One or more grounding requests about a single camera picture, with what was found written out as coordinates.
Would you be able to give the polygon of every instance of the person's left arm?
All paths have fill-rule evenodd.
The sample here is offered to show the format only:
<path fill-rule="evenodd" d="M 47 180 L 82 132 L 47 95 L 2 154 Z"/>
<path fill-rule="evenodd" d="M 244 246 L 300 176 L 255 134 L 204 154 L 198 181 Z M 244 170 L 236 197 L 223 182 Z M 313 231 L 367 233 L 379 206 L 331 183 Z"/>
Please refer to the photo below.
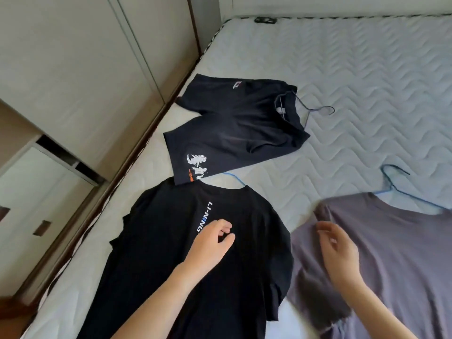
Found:
<path fill-rule="evenodd" d="M 212 221 L 196 236 L 187 257 L 119 328 L 112 339 L 166 339 L 187 296 L 232 246 L 235 234 L 226 220 Z M 218 242 L 218 237 L 227 237 Z"/>

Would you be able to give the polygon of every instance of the purple t-shirt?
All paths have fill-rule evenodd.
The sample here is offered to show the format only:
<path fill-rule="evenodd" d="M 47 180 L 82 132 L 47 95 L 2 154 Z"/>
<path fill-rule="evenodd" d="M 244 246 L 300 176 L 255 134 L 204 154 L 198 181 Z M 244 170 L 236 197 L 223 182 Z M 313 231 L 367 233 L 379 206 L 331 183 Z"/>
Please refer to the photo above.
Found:
<path fill-rule="evenodd" d="M 291 234 L 287 294 L 323 338 L 370 338 L 328 278 L 315 224 L 340 225 L 358 246 L 363 279 L 419 339 L 452 337 L 452 212 L 392 207 L 372 193 L 322 201 Z"/>

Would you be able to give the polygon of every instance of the bed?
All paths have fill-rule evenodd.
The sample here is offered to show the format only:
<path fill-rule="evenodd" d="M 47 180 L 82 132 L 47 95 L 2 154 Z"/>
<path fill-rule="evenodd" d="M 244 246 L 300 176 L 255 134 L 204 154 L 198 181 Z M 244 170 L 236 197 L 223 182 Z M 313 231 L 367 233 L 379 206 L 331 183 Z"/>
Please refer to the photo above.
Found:
<path fill-rule="evenodd" d="M 321 199 L 384 187 L 379 170 L 395 164 L 409 193 L 452 208 L 452 16 L 280 18 L 274 25 L 232 19 L 217 33 L 196 73 L 214 77 L 281 79 L 298 86 L 311 108 L 311 137 L 289 155 L 232 171 L 264 196 L 285 226 L 301 225 Z M 297 105 L 302 123 L 307 113 Z M 139 195 L 172 176 L 163 132 L 196 116 L 172 105 L 71 262 L 24 339 L 75 339 L 111 251 Z M 203 180 L 240 188 L 234 177 Z M 432 213 L 431 207 L 394 193 L 396 207 Z M 314 338 L 286 300 L 267 338 Z"/>

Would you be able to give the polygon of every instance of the headboard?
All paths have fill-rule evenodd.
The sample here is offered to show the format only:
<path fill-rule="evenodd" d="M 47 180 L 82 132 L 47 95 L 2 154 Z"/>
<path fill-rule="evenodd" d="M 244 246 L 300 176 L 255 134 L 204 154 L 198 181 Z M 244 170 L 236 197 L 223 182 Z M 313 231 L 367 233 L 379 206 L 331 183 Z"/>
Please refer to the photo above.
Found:
<path fill-rule="evenodd" d="M 219 0 L 222 20 L 236 16 L 372 16 L 452 13 L 452 0 Z"/>

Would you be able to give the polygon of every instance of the hand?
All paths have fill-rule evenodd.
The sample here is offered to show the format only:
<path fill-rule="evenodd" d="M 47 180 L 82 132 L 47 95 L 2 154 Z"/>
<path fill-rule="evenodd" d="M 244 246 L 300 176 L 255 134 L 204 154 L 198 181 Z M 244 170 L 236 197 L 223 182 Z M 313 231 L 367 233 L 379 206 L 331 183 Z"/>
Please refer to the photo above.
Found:
<path fill-rule="evenodd" d="M 195 285 L 212 270 L 223 258 L 235 240 L 230 233 L 232 224 L 226 220 L 214 220 L 196 236 L 193 244 L 180 267 Z M 219 243 L 218 237 L 228 234 Z"/>
<path fill-rule="evenodd" d="M 334 287 L 344 296 L 350 289 L 364 285 L 359 272 L 358 248 L 348 234 L 332 222 L 318 222 L 320 247 L 326 271 Z"/>

